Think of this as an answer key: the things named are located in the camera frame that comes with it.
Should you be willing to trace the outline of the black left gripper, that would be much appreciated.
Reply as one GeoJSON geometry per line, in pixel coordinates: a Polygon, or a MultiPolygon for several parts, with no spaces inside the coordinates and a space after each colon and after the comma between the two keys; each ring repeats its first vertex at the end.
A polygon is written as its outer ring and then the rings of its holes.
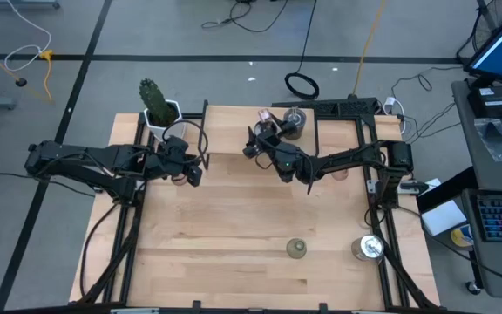
{"type": "Polygon", "coordinates": [[[161,142],[156,151],[146,154],[144,179],[149,181],[185,174],[186,165],[193,160],[193,156],[187,153],[187,149],[188,144],[176,136],[170,136],[161,142]]]}

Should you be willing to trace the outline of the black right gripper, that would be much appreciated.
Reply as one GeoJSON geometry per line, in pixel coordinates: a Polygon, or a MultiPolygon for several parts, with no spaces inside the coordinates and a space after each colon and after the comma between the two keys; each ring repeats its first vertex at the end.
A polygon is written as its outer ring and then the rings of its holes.
{"type": "MultiPolygon", "coordinates": [[[[303,164],[301,149],[295,144],[282,140],[287,135],[296,135],[296,133],[297,125],[289,120],[272,117],[270,120],[257,123],[257,143],[277,165],[303,164]]],[[[246,146],[255,146],[255,138],[254,129],[249,126],[246,146]]]]}

